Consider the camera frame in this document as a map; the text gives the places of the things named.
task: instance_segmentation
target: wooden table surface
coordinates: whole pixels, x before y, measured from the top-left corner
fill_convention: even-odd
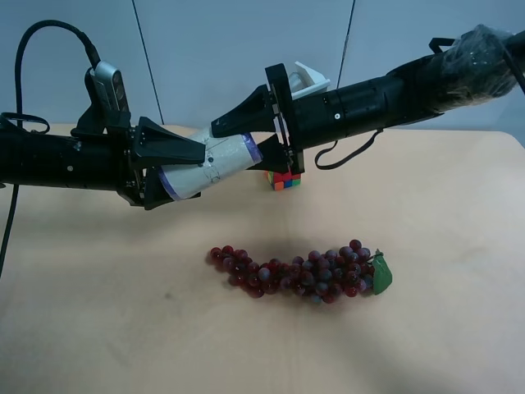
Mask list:
[[[317,151],[300,187],[243,172],[151,212],[111,192],[22,187],[0,281],[0,392],[522,392],[522,146],[393,130],[329,172]],[[385,252],[385,293],[252,300],[204,262],[215,245],[263,262],[352,238]]]

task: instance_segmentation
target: white cylinder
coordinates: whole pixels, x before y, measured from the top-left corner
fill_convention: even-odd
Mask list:
[[[159,171],[164,189],[175,201],[193,197],[201,190],[263,160],[251,134],[214,138],[207,127],[189,139],[206,145],[204,163],[161,166]]]

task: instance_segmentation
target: purple band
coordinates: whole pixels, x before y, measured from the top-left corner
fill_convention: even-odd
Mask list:
[[[158,177],[160,178],[162,185],[164,186],[164,190],[170,195],[170,197],[174,201],[180,201],[179,195],[171,187],[170,182],[167,180],[166,174],[164,173],[162,167],[158,169]]]
[[[252,157],[253,163],[260,163],[263,160],[263,154],[259,150],[257,144],[255,144],[252,135],[247,133],[243,134],[242,136],[244,144],[246,145],[246,148],[248,148],[249,154]]]

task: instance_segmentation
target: grape bunch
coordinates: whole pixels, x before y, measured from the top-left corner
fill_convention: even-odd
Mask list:
[[[228,282],[243,288],[251,297],[260,298],[278,291],[292,291],[315,303],[332,304],[343,294],[355,297],[373,288],[375,268],[370,249],[352,240],[339,252],[316,250],[306,259],[294,257],[290,263],[279,259],[259,265],[246,250],[234,250],[227,245],[209,252],[213,264],[220,271],[228,272]]]

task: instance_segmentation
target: black strap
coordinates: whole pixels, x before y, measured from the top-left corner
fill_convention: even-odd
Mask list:
[[[7,130],[11,131],[25,131],[22,127],[14,125],[11,121],[29,121],[31,123],[39,123],[46,126],[46,130],[36,131],[32,130],[32,133],[46,134],[49,132],[50,126],[48,121],[42,117],[35,117],[33,115],[25,115],[24,113],[15,112],[2,112],[0,114],[0,125],[4,126]]]
[[[374,143],[374,140],[376,139],[376,137],[383,132],[383,129],[378,129],[374,135],[372,136],[372,138],[370,138],[370,140],[367,141],[367,143],[365,145],[363,145],[361,148],[359,149],[356,149],[355,151],[353,151],[351,154],[349,154],[347,157],[341,159],[339,162],[336,162],[336,163],[333,163],[333,164],[327,164],[327,165],[322,165],[322,164],[319,164],[319,159],[321,158],[321,156],[325,153],[328,153],[330,152],[331,150],[333,150],[336,146],[337,146],[337,142],[336,141],[334,143],[334,146],[332,146],[331,148],[327,148],[327,149],[323,149],[321,150],[318,154],[316,154],[315,156],[315,165],[317,168],[319,168],[320,170],[333,170],[335,168],[338,168],[338,167],[341,167],[343,164],[345,164],[346,162],[348,162],[349,160],[355,158],[357,155],[361,154],[362,152],[364,152],[365,150],[367,150],[368,148],[370,148],[372,146],[372,144]]]

